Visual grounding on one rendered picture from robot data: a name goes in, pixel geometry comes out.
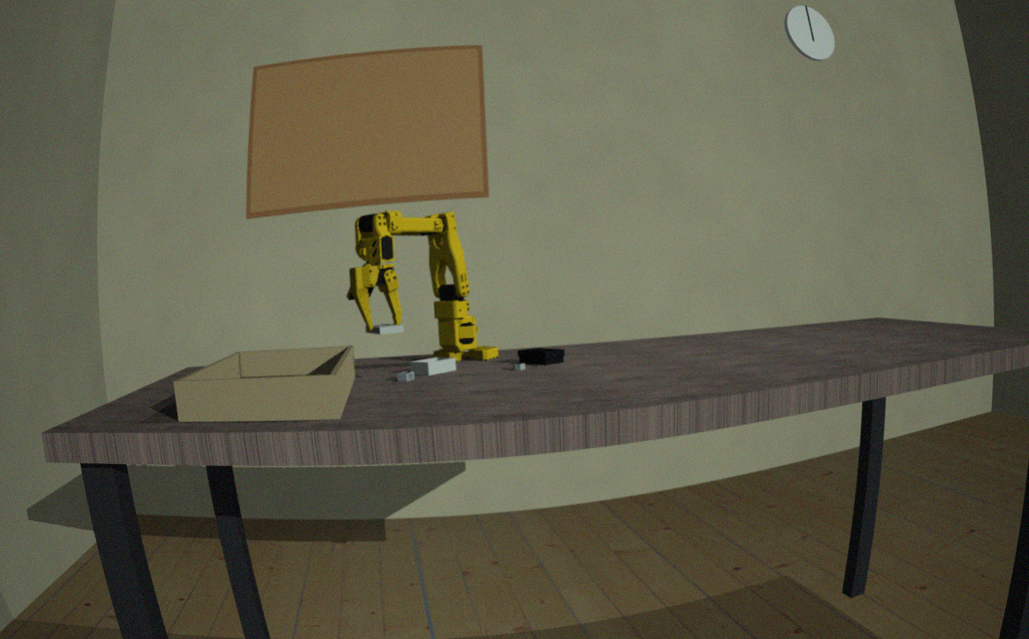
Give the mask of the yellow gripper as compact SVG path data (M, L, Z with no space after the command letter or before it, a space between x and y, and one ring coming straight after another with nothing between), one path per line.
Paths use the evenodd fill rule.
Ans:
M395 322L393 324L400 325L401 308L397 292L398 278L393 267L395 265L380 265L380 263L371 265L370 263L366 263L363 267L349 268L349 283L351 283L351 286L349 287L347 298L349 298L348 300L355 300L357 306L359 306L361 317L367 323L369 332L375 330L371 315L369 315L368 300L375 286L379 288L380 292L384 292L385 298L387 298L390 312L392 312L393 322Z

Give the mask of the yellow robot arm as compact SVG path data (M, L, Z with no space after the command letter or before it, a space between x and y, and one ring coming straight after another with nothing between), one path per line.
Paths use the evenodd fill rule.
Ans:
M456 230L455 213L403 217L399 211L385 211L360 216L355 222L357 255L371 265L395 260L393 235L398 234L428 236L433 294L440 299L434 301L434 319L438 319L439 345L443 348L434 351L433 357L455 361L460 361L461 357L482 361L499 359L497 347L477 345L475 333L480 331L475 327L475 317L468 316L469 301L463 298L469 294L468 273ZM454 279L452 286L445 286L447 267Z

